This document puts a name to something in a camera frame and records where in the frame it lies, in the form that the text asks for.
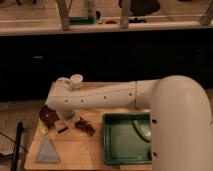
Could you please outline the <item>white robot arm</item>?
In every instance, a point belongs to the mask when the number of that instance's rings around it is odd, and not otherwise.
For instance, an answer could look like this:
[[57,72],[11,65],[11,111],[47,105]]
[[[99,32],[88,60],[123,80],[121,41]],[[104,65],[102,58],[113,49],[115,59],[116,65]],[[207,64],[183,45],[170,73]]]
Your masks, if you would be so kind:
[[153,171],[213,171],[213,113],[205,90],[189,77],[77,91],[61,78],[52,84],[46,105],[60,115],[86,108],[148,108]]

